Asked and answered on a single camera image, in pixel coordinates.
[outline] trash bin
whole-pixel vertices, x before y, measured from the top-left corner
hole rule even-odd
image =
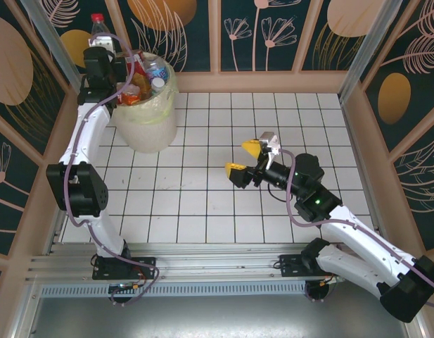
[[[167,148],[176,137],[174,96],[178,92],[173,67],[167,63],[165,88],[133,106],[118,106],[112,121],[126,143],[135,151],[155,153]]]

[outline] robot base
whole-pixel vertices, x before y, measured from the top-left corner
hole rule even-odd
[[[155,265],[155,257],[132,257],[132,261]],[[93,269],[93,280],[139,280],[140,270],[147,280],[154,278],[154,270],[122,262],[117,258],[97,256]]]

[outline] flower illustration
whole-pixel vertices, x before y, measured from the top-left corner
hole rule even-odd
[[[254,38],[253,38],[253,72],[256,71],[256,37],[257,37],[257,22],[259,21],[259,12],[261,9],[269,7],[286,7],[297,5],[301,0],[254,0],[257,7],[254,20]]]
[[[226,32],[228,33],[229,39],[231,40],[232,58],[234,59],[234,65],[236,67],[236,71],[238,72],[236,52],[234,51],[234,40],[250,37],[253,32],[248,29],[249,25],[246,22],[246,18],[235,19],[234,22],[232,22],[232,19],[226,19],[224,21],[224,28],[226,28]]]
[[[267,47],[265,70],[268,70],[270,48],[296,43],[296,35],[293,35],[295,27],[293,26],[293,19],[277,19],[272,26],[272,18],[267,18],[262,20],[261,25],[265,46]]]
[[[21,192],[23,194],[29,195],[28,192],[25,192],[24,190],[17,188],[13,184],[6,181],[6,171],[8,169],[8,164],[11,161],[11,152],[12,148],[7,143],[3,142],[0,149],[0,184],[4,183],[8,185],[9,187],[17,190],[18,192]],[[15,204],[12,204],[11,202],[5,201],[3,199],[0,199],[0,204],[3,204],[5,206],[8,206],[10,208],[13,208],[18,211],[24,211],[24,208],[20,206],[16,206]]]

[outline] purple cable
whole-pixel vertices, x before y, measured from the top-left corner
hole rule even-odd
[[[285,149],[279,149],[279,151],[283,154],[287,154],[292,158],[292,165],[290,168],[290,174],[288,175],[288,181],[287,181],[287,190],[286,190],[286,206],[287,206],[287,213],[288,217],[290,218],[290,221],[294,224],[296,224],[298,227],[314,227],[317,225],[322,225],[326,223],[340,223],[340,224],[346,224],[350,227],[355,228],[356,230],[360,230],[370,238],[372,238],[376,243],[378,243],[380,246],[382,246],[392,257],[396,258],[399,262],[403,263],[404,266],[406,266],[408,269],[412,270],[412,272],[416,273],[422,280],[424,280],[426,283],[428,283],[431,287],[434,288],[434,282],[427,278],[423,273],[418,271],[416,268],[413,267],[413,265],[409,264],[406,260],[403,259],[400,255],[398,255],[396,252],[394,252],[391,248],[389,248],[387,245],[385,245],[382,241],[377,239],[373,234],[371,234],[368,230],[365,230],[363,227],[356,227],[354,223],[348,222],[347,220],[320,220],[319,222],[315,223],[300,223],[298,222],[292,215],[292,207],[291,207],[291,200],[292,200],[292,179],[293,175],[295,174],[295,155],[293,155],[290,151]],[[426,305],[432,306],[434,308],[434,303],[426,302]]]
[[[156,275],[153,278],[153,281],[146,287],[143,289],[143,291],[135,296],[132,297],[130,300],[128,300],[126,303],[117,303],[114,298],[113,295],[114,293],[111,294],[110,298],[112,299],[112,302],[114,305],[119,304],[121,307],[125,306],[125,305],[130,305],[136,301],[138,301],[150,288],[151,286],[155,283],[155,281],[158,279],[160,271],[159,269],[154,266],[154,265],[149,265],[149,264],[144,264],[144,263],[140,263],[140,262],[136,262],[136,261],[131,261],[129,259],[126,259],[124,257],[121,257],[119,255],[117,255],[116,253],[112,252],[110,249],[106,248],[99,240],[98,238],[96,238],[96,235],[93,231],[93,228],[90,224],[89,220],[83,220],[81,223],[76,222],[76,220],[73,218],[72,215],[72,211],[71,211],[71,205],[70,205],[70,193],[68,191],[68,178],[70,176],[70,171],[71,171],[71,167],[73,164],[73,161],[75,160],[76,157],[76,153],[77,153],[77,146],[79,144],[79,140],[81,138],[81,134],[82,134],[82,130],[84,129],[85,124],[88,121],[89,116],[99,107],[102,106],[103,104],[108,103],[109,101],[113,100],[115,97],[117,97],[118,95],[120,95],[123,90],[126,89],[126,87],[129,85],[129,83],[132,80],[132,76],[134,75],[134,54],[132,53],[131,49],[129,48],[129,45],[126,43],[126,41],[120,39],[118,36],[111,34],[111,33],[98,33],[95,34],[92,38],[91,41],[95,40],[95,38],[100,37],[100,36],[110,36],[113,39],[116,39],[117,41],[119,41],[127,50],[129,57],[131,58],[131,71],[129,72],[129,77],[127,78],[125,84],[119,89],[117,90],[117,92],[115,92],[113,95],[110,95],[108,98],[102,100],[101,102],[98,102],[97,104],[95,104],[93,107],[91,107],[91,109],[89,111],[87,111],[87,113],[84,116],[84,119],[81,122],[81,125],[79,126],[79,129],[77,130],[77,134],[76,134],[76,138],[75,138],[75,142],[73,143],[73,147],[72,147],[72,152],[70,155],[70,161],[68,162],[67,168],[65,169],[65,177],[63,179],[63,196],[65,198],[65,207],[67,209],[67,213],[68,213],[68,217],[71,220],[71,223],[75,226],[75,227],[81,227],[84,224],[87,224],[87,227],[89,228],[90,231],[90,235],[91,238],[93,238],[93,240],[95,241],[96,245],[98,245],[99,247],[101,247],[105,252],[107,252],[108,254],[110,254],[112,257],[115,257],[125,263],[129,263],[129,264],[133,264],[133,265],[137,265],[137,266],[141,266],[142,268],[150,268],[150,269],[154,269],[156,271]]]

